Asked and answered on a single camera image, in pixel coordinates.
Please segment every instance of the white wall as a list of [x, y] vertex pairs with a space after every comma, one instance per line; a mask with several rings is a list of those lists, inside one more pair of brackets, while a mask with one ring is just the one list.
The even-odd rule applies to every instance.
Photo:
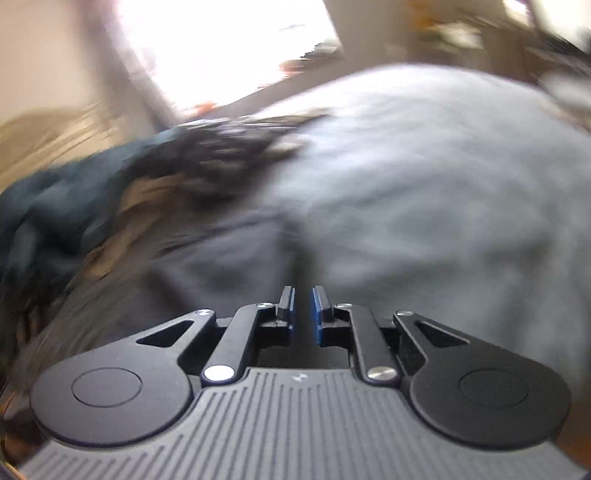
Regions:
[[0, 1], [0, 122], [100, 98], [73, 1]]
[[364, 68], [392, 61], [392, 46], [408, 45], [406, 0], [324, 0], [345, 58], [268, 86], [209, 117], [250, 115], [274, 102]]

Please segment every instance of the metal screw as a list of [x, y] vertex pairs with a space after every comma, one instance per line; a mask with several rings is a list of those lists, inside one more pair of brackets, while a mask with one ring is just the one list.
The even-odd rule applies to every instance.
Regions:
[[372, 367], [368, 370], [368, 377], [377, 382], [387, 382], [398, 376], [398, 372], [392, 367]]
[[212, 365], [205, 369], [203, 375], [212, 382], [223, 382], [234, 376], [234, 369], [227, 365]]

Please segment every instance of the circular cap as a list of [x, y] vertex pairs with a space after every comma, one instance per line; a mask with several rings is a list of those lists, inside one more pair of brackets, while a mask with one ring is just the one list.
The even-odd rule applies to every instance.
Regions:
[[212, 382], [223, 382], [234, 376], [234, 369], [227, 365], [213, 365], [206, 368], [203, 375]]
[[82, 374], [72, 393], [89, 407], [116, 407], [133, 400], [142, 388], [140, 378], [124, 368], [97, 368]]
[[378, 382], [387, 382], [398, 376], [398, 372], [392, 367], [372, 367], [368, 370], [368, 377]]
[[525, 400], [527, 385], [516, 375], [485, 368], [466, 374], [460, 391], [471, 402], [489, 408], [510, 408]]

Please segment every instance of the crumpled clothing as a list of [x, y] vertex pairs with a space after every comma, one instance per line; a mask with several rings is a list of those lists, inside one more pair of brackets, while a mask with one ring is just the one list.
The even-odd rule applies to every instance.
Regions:
[[222, 205], [245, 191], [257, 169], [289, 155], [293, 148], [269, 148], [277, 139], [316, 116], [182, 125], [7, 188], [0, 194], [1, 363], [15, 353], [19, 319], [50, 309], [87, 254], [111, 234], [135, 180], [182, 176], [180, 187], [194, 205]]
[[291, 283], [297, 234], [274, 208], [211, 214], [171, 202], [102, 277], [83, 276], [53, 321], [18, 355], [11, 385], [26, 393], [59, 361], [197, 309], [231, 317], [276, 301]]

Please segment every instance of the gray fabric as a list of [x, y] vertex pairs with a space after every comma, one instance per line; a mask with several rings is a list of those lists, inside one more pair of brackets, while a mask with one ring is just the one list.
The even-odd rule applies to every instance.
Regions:
[[590, 365], [589, 134], [532, 87], [442, 67], [356, 74], [264, 114], [310, 105], [334, 117], [304, 129], [310, 146], [259, 198], [303, 227], [299, 287], [378, 316], [415, 310], [576, 391]]
[[219, 318], [277, 301], [291, 282], [296, 235], [277, 209], [232, 209], [210, 223], [189, 208], [171, 212], [103, 278], [81, 278], [55, 319], [18, 355], [11, 385], [73, 355], [193, 310]]

